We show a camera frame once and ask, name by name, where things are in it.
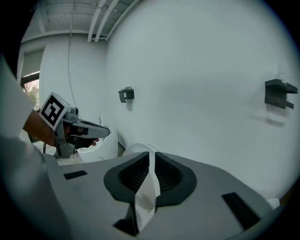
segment cable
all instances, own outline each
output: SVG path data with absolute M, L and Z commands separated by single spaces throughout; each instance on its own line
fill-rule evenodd
M 43 153 L 46 153 L 46 143 L 43 145 Z
M 75 159 L 74 160 L 74 163 L 73 163 L 73 165 L 75 164 L 75 162 L 76 162 L 76 158 L 77 158 L 77 156 L 78 156 L 78 152 L 77 152 L 77 149 L 75 149 L 75 155 L 73 155 L 73 158 Z
M 67 74 L 68 74 L 68 77 L 69 77 L 69 84 L 70 84 L 72 98 L 73 98 L 75 107 L 77 107 L 76 102 L 75 102 L 75 98 L 74 98 L 74 95 L 73 95 L 73 90 L 72 90 L 72 86 L 71 86 L 71 79 L 70 79 L 70 64 L 69 64 L 70 63 L 70 46 L 71 46 L 71 36 L 70 36 L 70 41 L 69 41 L 69 49 L 68 49 L 68 52 L 67 52 Z
M 110 129 L 107 125 L 104 125 L 104 126 L 106 126 L 106 128 L 108 128 L 110 131 L 112 131 L 112 129 Z

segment white ceiling beam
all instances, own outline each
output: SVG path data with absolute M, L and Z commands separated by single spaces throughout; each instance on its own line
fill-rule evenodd
M 118 4 L 118 2 L 119 2 L 119 0 L 112 0 L 111 4 L 109 5 L 107 11 L 105 12 L 105 14 L 104 14 L 104 16 L 101 20 L 100 26 L 98 28 L 98 31 L 97 31 L 97 34 L 96 34 L 96 37 L 95 37 L 95 42 L 99 41 L 99 38 L 100 38 L 101 32 L 104 28 L 104 25 L 105 25 L 109 15 L 111 14 L 111 12 L 115 8 L 115 6 Z
M 106 6 L 104 6 L 101 9 L 101 11 L 107 11 Z M 119 17 L 122 15 L 121 13 L 115 12 L 115 11 L 112 11 L 111 13 L 114 14 L 114 15 L 117 15 Z M 72 16 L 88 17 L 88 18 L 92 19 L 94 15 L 95 15 L 95 11 L 93 11 L 93 12 L 80 12 L 80 11 L 78 11 L 78 7 L 77 7 L 77 10 L 74 12 L 74 14 L 73 14 L 73 11 L 69 11 L 69 12 L 65 12 L 65 13 L 50 14 L 50 15 L 48 15 L 48 20 L 51 21 L 52 19 L 67 18 L 67 17 L 71 18 Z
M 106 41 L 109 39 L 109 37 L 111 36 L 111 34 L 113 33 L 113 31 L 115 30 L 115 28 L 118 26 L 119 22 L 126 16 L 126 14 L 138 3 L 140 3 L 141 0 L 134 0 L 128 8 L 126 8 L 126 10 L 123 12 L 123 14 L 119 17 L 119 19 L 117 20 L 117 22 L 114 24 L 114 26 L 112 27 L 111 31 L 109 32 L 108 36 L 106 37 Z
M 35 11 L 35 16 L 37 19 L 38 28 L 40 29 L 41 33 L 45 33 L 48 26 L 45 0 L 40 0 L 37 2 L 37 9 Z
M 51 31 L 51 32 L 45 32 L 45 33 L 40 33 L 40 34 L 36 34 L 34 36 L 30 36 L 27 38 L 23 38 L 21 43 L 27 42 L 27 41 L 31 41 L 33 39 L 36 38 L 42 38 L 42 37 L 46 37 L 46 36 L 50 36 L 50 35 L 55 35 L 55 34 L 70 34 L 70 29 L 66 29 L 66 30 L 57 30 L 57 31 Z M 88 34 L 89 31 L 87 30 L 72 30 L 72 33 L 83 33 L 83 34 Z
M 98 20 L 98 17 L 100 15 L 100 12 L 101 12 L 101 9 L 102 7 L 104 6 L 104 4 L 106 3 L 106 0 L 100 0 L 100 2 L 98 3 L 97 5 L 97 9 L 94 13 L 94 16 L 93 16 L 93 19 L 92 19 L 92 22 L 90 24 L 90 31 L 89 31 L 89 35 L 88 35 L 88 42 L 90 43 L 91 39 L 92 39 L 92 35 L 93 35 L 93 32 L 94 32 L 94 28 L 95 28 L 95 25 L 96 25 L 96 22 Z
M 54 8 L 74 8 L 74 3 L 61 3 L 61 4 L 53 4 L 47 6 L 46 10 L 52 10 Z M 86 4 L 76 4 L 76 9 L 77 8 L 91 8 L 95 9 L 96 7 L 93 5 L 86 5 Z

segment ceiling pipe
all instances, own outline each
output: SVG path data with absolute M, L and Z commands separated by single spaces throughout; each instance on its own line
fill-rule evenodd
M 111 31 L 109 32 L 108 36 L 106 37 L 106 41 L 109 39 L 109 37 L 111 36 L 111 34 L 113 33 L 113 31 L 115 30 L 115 28 L 118 26 L 119 22 L 123 19 L 123 17 L 125 17 L 125 15 L 128 13 L 128 11 L 130 9 L 132 9 L 137 3 L 140 3 L 141 0 L 134 0 L 128 8 L 126 8 L 126 10 L 123 12 L 123 14 L 119 17 L 119 19 L 117 20 L 117 22 L 114 24 L 114 26 L 112 27 Z
M 107 11 L 105 12 L 105 14 L 101 20 L 100 26 L 99 26 L 97 34 L 96 34 L 95 42 L 99 41 L 102 29 L 103 29 L 109 15 L 113 11 L 114 7 L 118 4 L 118 2 L 119 2 L 119 0 L 112 0 L 112 3 L 109 5 Z
M 100 2 L 97 5 L 97 9 L 94 13 L 92 22 L 90 24 L 90 31 L 89 31 L 89 35 L 88 35 L 88 42 L 90 43 L 91 39 L 92 39 L 92 35 L 93 35 L 93 31 L 96 25 L 96 22 L 98 20 L 99 14 L 101 12 L 102 7 L 104 6 L 104 4 L 106 3 L 106 0 L 100 0 Z

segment black rectangular hole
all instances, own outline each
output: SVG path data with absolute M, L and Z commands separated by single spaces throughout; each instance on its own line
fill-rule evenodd
M 236 193 L 222 195 L 233 214 L 236 216 L 244 230 L 259 222 L 260 218 L 244 203 Z
M 72 179 L 72 178 L 78 178 L 81 176 L 86 175 L 87 173 L 85 171 L 77 171 L 77 172 L 70 172 L 70 173 L 66 173 L 64 174 L 66 180 Z
M 57 151 L 57 155 L 61 156 L 60 144 L 58 142 L 56 143 L 56 151 Z

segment gray plastic surface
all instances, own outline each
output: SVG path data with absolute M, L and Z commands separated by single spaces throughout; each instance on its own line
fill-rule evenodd
M 91 211 L 99 214 L 110 225 L 125 218 L 129 203 L 116 201 L 104 185 L 106 172 L 128 160 L 140 155 L 134 153 L 124 157 L 99 161 L 94 163 L 61 166 L 63 174 L 85 171 L 87 174 L 67 181 L 68 185 L 77 194 Z
M 21 213 L 53 239 L 134 239 L 112 225 L 124 218 L 128 203 L 114 200 L 103 184 L 108 169 L 136 153 L 89 164 L 59 167 L 53 156 L 42 155 L 30 143 L 0 138 L 3 184 Z M 137 239 L 252 239 L 279 215 L 255 191 L 217 167 L 171 154 L 167 157 L 193 169 L 197 187 L 180 205 L 159 207 Z M 66 180 L 64 173 L 87 175 Z M 243 231 L 222 199 L 236 192 L 262 220 Z
M 8 194 L 22 214 L 50 238 L 134 239 L 83 203 L 53 156 L 42 155 L 19 139 L 0 138 L 0 144 L 0 172 Z
M 222 199 L 223 194 L 232 192 L 236 192 L 260 218 L 272 211 L 259 194 L 228 172 L 187 158 L 163 154 L 191 168 L 197 177 L 197 187 L 180 205 L 157 208 L 153 219 L 138 238 L 222 240 L 233 237 L 243 232 L 243 228 Z
M 76 134 L 71 134 L 71 136 L 95 139 L 100 137 L 107 137 L 110 134 L 110 130 L 106 127 L 102 127 L 92 122 L 78 119 L 78 114 L 75 114 L 76 110 L 78 109 L 72 107 L 70 112 L 66 112 L 64 117 L 59 120 L 59 123 L 54 131 L 54 136 L 56 140 L 56 152 L 54 156 L 57 159 L 70 158 L 75 148 L 73 144 L 67 142 L 66 140 L 63 122 L 68 122 L 71 126 L 85 128 L 87 130 L 83 130 L 83 132 L 80 134 L 76 132 Z

